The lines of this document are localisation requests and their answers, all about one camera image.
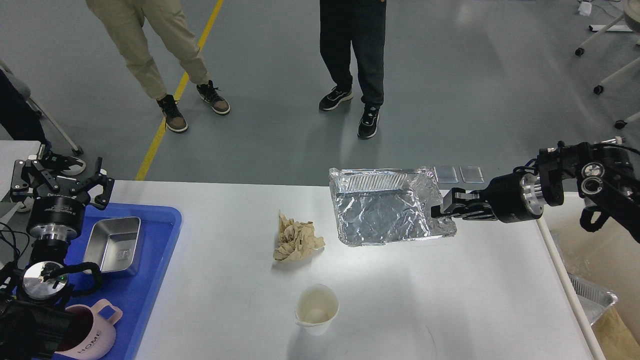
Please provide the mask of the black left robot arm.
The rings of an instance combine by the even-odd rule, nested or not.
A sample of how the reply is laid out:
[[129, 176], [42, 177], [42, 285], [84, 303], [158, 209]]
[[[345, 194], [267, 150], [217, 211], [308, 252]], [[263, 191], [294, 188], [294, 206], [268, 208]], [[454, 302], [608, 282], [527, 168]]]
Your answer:
[[49, 170], [39, 159], [14, 162], [10, 198], [33, 198], [26, 230], [34, 242], [25, 268], [16, 254], [1, 269], [3, 360], [52, 358], [73, 319], [66, 312], [69, 299], [102, 287], [98, 264], [66, 264], [71, 241], [82, 234], [87, 206], [104, 210], [110, 202], [115, 181], [103, 173], [102, 161], [98, 157], [94, 174], [81, 180]]

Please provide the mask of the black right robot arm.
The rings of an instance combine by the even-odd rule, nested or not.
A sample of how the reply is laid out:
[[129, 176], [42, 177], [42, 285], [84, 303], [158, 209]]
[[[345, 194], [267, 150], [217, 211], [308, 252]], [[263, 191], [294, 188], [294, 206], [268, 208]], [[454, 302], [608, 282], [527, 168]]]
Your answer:
[[537, 220], [544, 206], [563, 204], [563, 182], [574, 179], [585, 201], [579, 219], [584, 230], [593, 233], [614, 219], [639, 241], [640, 183], [631, 153], [638, 151], [622, 145], [621, 139], [577, 145], [559, 141], [557, 146], [542, 148], [526, 165], [493, 178], [484, 189], [468, 192], [453, 187], [430, 214], [433, 218], [502, 223]]

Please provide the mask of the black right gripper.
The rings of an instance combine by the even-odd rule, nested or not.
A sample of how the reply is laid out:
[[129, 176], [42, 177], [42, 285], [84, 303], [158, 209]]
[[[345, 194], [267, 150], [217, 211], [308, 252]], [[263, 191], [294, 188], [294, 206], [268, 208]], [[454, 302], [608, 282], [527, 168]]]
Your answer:
[[430, 208], [430, 216], [518, 223], [539, 219], [544, 205], [539, 177], [530, 172], [512, 172], [492, 179], [483, 190], [453, 187], [441, 205]]

